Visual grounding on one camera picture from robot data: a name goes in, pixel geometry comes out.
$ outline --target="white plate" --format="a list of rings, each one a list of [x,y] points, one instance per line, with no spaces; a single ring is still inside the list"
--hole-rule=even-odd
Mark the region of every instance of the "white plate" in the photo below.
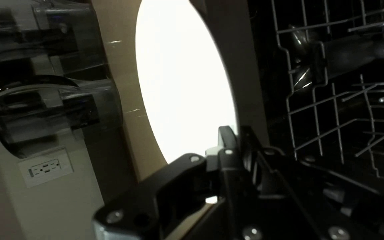
[[[237,122],[229,80],[216,44],[188,0],[143,0],[136,59],[145,111],[171,163],[217,146],[220,126]]]

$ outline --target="outlet cover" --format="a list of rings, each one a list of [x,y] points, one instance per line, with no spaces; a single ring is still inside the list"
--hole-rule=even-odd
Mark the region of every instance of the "outlet cover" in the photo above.
[[[21,162],[19,167],[28,188],[73,172],[64,150]]]

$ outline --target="wire rack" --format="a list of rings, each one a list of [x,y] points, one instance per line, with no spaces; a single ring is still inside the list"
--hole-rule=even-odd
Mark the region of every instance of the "wire rack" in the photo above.
[[[341,38],[371,34],[384,42],[384,2],[320,0],[316,4],[299,0],[295,4],[285,7],[285,3],[272,0],[276,44],[289,82],[285,110],[293,158],[300,160],[313,152],[333,156],[340,164],[361,163],[357,162],[361,159],[377,178],[384,179],[384,67],[377,71],[373,63],[368,63],[351,70],[352,74],[331,78],[328,67],[321,64],[320,75],[313,76],[319,82],[307,91],[297,91],[295,86],[303,72],[291,44],[297,31],[308,39],[317,35],[312,46],[319,48],[324,60],[329,58],[328,43]],[[360,115],[345,114],[348,108]],[[300,134],[301,128],[307,130],[305,136]]]

